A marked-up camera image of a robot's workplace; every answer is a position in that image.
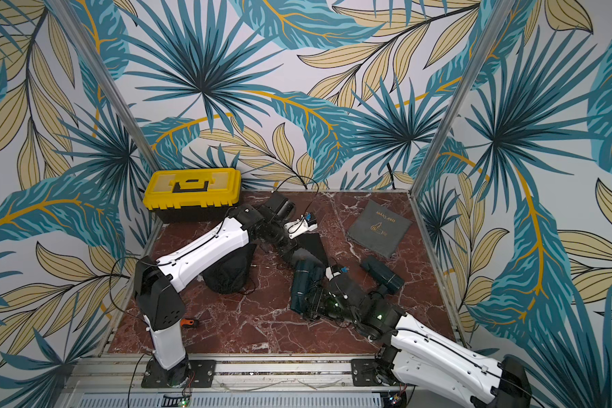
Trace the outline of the black hair dryer pouch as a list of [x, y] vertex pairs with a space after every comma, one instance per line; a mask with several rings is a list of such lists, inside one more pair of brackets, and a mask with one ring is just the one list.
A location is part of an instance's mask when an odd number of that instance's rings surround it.
[[207, 287], [224, 295], [243, 293], [249, 280], [256, 247], [256, 244], [249, 243], [205, 269], [201, 277]]

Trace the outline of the plain black drawstring pouch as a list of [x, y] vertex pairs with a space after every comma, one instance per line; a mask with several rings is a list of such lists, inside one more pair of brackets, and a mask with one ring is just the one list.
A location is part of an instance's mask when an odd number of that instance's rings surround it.
[[321, 235], [319, 233], [306, 233], [296, 237], [295, 248], [292, 252], [291, 262], [295, 265], [297, 261], [312, 261], [317, 266], [325, 269], [329, 266]]

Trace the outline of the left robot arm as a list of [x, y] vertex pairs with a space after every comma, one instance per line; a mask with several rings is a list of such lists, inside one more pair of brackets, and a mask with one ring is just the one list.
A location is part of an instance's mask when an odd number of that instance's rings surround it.
[[205, 235], [157, 260], [141, 258], [134, 274], [134, 299], [151, 334], [153, 361], [165, 372], [188, 362], [181, 336], [185, 303], [180, 293], [197, 277], [222, 265], [233, 255], [266, 241], [292, 251], [297, 237], [317, 229], [309, 212], [289, 222], [294, 203], [275, 191], [264, 204], [241, 204], [227, 211], [223, 221]]

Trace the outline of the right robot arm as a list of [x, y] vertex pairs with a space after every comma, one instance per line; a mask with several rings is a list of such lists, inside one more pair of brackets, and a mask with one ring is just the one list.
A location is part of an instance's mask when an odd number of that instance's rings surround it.
[[370, 373], [385, 384], [423, 387], [463, 407], [528, 407], [532, 400], [525, 368], [462, 347], [425, 326], [388, 297], [404, 282], [375, 275], [367, 292], [350, 275], [336, 272], [304, 294], [308, 311], [347, 321], [361, 336], [379, 342]]

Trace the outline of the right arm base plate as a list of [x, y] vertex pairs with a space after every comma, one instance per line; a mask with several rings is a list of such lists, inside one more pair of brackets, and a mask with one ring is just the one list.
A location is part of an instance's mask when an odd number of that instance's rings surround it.
[[357, 358], [350, 361], [353, 385], [355, 387], [372, 386], [416, 386], [414, 382], [398, 379], [394, 362], [369, 358]]

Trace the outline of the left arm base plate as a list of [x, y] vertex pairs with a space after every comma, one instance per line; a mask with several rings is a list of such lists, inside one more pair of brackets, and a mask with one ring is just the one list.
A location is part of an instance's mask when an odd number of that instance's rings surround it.
[[143, 389], [161, 388], [210, 388], [214, 380], [215, 360], [184, 359], [176, 367], [163, 369], [152, 358], [146, 365], [141, 383]]

